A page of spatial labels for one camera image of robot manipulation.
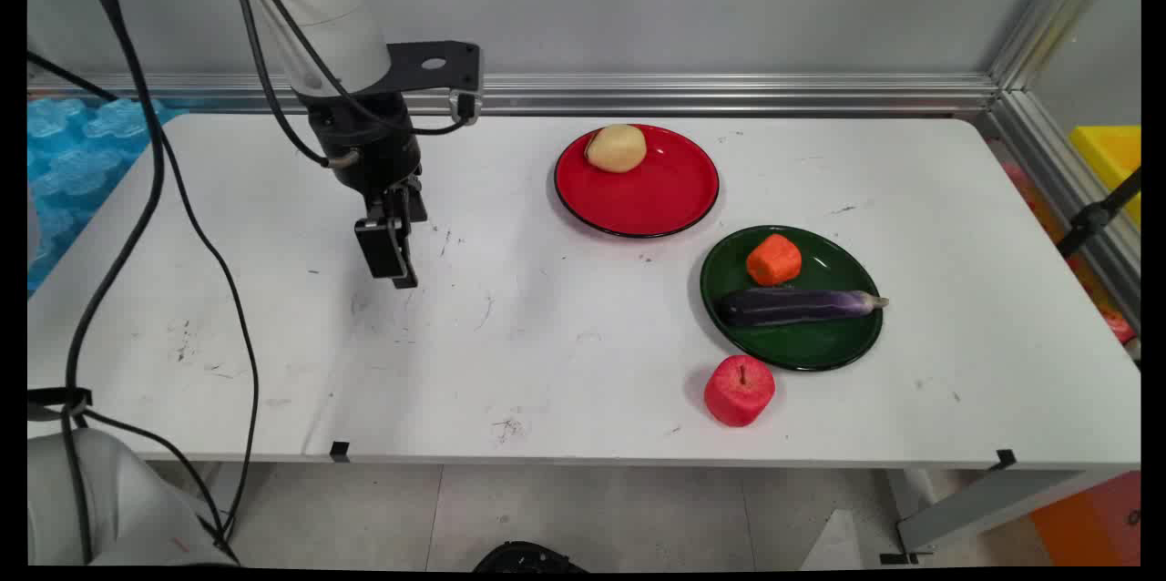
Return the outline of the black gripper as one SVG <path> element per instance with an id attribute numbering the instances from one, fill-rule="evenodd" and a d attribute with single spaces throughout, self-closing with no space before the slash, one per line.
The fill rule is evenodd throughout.
<path id="1" fill-rule="evenodd" d="M 359 153 L 357 162 L 333 175 L 363 200 L 374 202 L 363 219 L 354 220 L 354 238 L 371 275 L 391 280 L 395 288 L 416 288 L 409 237 L 412 226 L 427 220 L 428 215 L 420 178 L 410 178 L 419 175 L 421 164 L 410 113 L 399 92 L 361 92 L 354 99 L 392 127 L 364 116 L 340 97 L 305 96 L 303 104 L 325 158 Z"/>

